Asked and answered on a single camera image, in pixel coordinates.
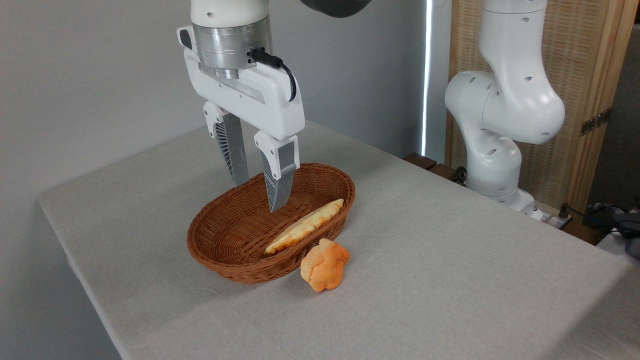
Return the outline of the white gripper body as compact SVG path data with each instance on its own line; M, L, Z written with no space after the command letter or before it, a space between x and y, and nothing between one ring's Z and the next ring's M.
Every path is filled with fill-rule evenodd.
M290 101L291 79L285 70L255 63L240 69L237 79L217 76L213 68L201 64L194 28L180 27L177 36L190 82L199 96L279 141L304 129L302 95L297 92Z

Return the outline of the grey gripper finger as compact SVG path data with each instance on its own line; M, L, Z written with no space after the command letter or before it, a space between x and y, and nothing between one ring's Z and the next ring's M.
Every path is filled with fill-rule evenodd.
M274 213L290 199L294 173L300 168L298 137L278 140L266 132L258 131L254 135L254 143L262 155L270 212Z
M207 101L203 106L206 127L218 143L222 157L236 187L249 180L249 170L239 117Z

